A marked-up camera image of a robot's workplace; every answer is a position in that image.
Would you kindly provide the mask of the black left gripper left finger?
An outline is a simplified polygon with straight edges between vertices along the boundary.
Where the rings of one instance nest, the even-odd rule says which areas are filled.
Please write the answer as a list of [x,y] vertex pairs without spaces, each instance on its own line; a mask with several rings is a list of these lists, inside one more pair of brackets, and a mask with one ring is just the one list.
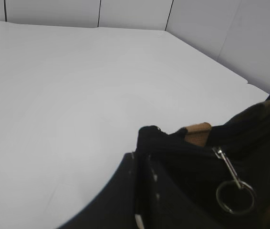
[[126,153],[100,193],[61,229],[136,229],[137,158]]

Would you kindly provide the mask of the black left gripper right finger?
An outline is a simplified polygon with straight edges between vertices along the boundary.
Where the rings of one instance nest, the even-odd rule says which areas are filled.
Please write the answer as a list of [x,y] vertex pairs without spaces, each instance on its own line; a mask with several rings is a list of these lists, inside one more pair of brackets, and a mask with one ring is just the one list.
[[139,214],[145,229],[219,229],[151,156],[141,162]]

